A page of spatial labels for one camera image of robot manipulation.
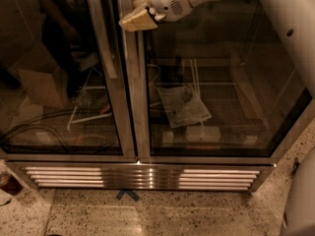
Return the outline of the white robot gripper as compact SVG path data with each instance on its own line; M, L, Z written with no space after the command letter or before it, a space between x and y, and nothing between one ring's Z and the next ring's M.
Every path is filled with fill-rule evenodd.
M189 0L133 0L133 11L119 21L129 32L154 30L158 22L176 22L192 12Z

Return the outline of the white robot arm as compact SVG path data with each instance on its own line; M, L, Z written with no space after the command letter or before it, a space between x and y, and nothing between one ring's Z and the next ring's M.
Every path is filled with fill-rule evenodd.
M153 30L176 22L193 8L220 0L133 0L119 25L127 31ZM315 85L315 0L259 0L309 90ZM314 236L315 153L299 165L286 200L281 236Z

